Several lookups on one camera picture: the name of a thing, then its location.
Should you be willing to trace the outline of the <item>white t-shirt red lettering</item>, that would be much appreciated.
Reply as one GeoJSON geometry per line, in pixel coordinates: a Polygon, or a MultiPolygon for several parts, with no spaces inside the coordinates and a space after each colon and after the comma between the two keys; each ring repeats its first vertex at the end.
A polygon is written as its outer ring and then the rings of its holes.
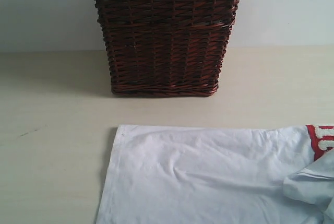
{"type": "Polygon", "coordinates": [[[333,125],[121,125],[96,223],[333,223],[333,125]]]}

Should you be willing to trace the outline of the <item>dark red wicker basket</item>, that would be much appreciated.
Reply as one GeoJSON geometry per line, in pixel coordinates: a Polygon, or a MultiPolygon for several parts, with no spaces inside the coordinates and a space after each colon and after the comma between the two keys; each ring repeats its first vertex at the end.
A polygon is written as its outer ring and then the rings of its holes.
{"type": "Polygon", "coordinates": [[[208,97],[240,0],[94,0],[111,90],[130,97],[208,97]]]}

